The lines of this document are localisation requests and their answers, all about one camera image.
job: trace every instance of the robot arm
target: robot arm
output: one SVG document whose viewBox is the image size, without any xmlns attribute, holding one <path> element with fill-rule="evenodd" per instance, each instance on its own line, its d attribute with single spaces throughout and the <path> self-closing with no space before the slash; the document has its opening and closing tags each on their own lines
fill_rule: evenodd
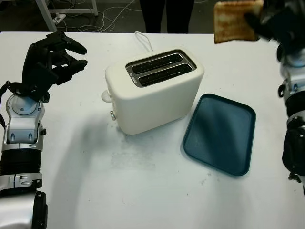
<svg viewBox="0 0 305 229">
<path fill-rule="evenodd" d="M 0 229 L 44 229 L 47 226 L 46 195 L 40 173 L 43 137 L 43 103 L 49 88 L 69 81 L 84 69 L 85 60 L 76 60 L 65 49 L 85 54 L 87 50 L 63 32 L 47 35 L 29 47 L 21 83 L 7 82 L 13 92 L 6 102 L 9 123 L 5 128 L 0 161 Z"/>
<path fill-rule="evenodd" d="M 245 19 L 258 35 L 279 42 L 277 59 L 284 81 L 278 95 L 288 115 L 282 160 L 289 179 L 302 182 L 305 194 L 305 0 L 266 0 L 265 5 L 275 11 L 267 20 L 252 14 Z"/>
</svg>

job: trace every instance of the black pants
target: black pants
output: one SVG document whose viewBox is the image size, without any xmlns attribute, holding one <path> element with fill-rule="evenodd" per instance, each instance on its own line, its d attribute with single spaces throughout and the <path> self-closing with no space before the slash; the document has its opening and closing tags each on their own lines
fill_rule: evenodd
<svg viewBox="0 0 305 229">
<path fill-rule="evenodd" d="M 140 0 L 147 33 L 160 33 L 166 1 L 167 32 L 188 33 L 194 0 Z"/>
</svg>

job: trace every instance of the toaster slot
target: toaster slot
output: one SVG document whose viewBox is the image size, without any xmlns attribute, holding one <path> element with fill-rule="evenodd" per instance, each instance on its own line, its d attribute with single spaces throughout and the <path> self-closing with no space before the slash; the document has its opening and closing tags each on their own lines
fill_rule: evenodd
<svg viewBox="0 0 305 229">
<path fill-rule="evenodd" d="M 149 62 L 141 63 L 132 67 L 132 70 L 135 74 L 141 74 L 144 72 L 148 72 L 157 68 L 161 68 L 172 63 L 177 63 L 182 60 L 182 57 L 175 53 L 169 56 L 165 56 L 156 60 L 152 60 Z"/>
<path fill-rule="evenodd" d="M 141 84 L 141 86 L 146 87 L 155 83 L 159 83 L 171 78 L 174 78 L 176 76 L 185 74 L 185 73 L 189 73 L 192 71 L 192 68 L 184 63 L 184 64 L 180 64 L 177 65 L 175 67 L 172 68 L 168 68 L 150 75 L 146 75 L 146 76 L 142 76 L 139 78 L 139 82 Z"/>
</svg>

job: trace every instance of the slice of bread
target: slice of bread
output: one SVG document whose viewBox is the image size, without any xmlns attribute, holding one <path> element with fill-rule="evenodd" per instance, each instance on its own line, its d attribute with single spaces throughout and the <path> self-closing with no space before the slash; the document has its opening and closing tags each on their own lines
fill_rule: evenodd
<svg viewBox="0 0 305 229">
<path fill-rule="evenodd" d="M 244 19 L 245 13 L 258 17 L 263 11 L 263 0 L 220 1 L 214 7 L 214 42 L 231 40 L 256 41 L 254 30 Z"/>
</svg>

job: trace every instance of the power strip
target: power strip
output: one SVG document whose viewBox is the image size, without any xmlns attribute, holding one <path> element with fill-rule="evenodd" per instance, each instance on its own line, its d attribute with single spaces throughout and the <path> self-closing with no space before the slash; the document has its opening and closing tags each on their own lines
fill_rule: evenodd
<svg viewBox="0 0 305 229">
<path fill-rule="evenodd" d="M 62 20 L 64 20 L 65 17 L 66 15 L 64 13 L 56 13 L 56 17 L 53 19 L 53 22 L 55 25 L 58 25 Z"/>
</svg>

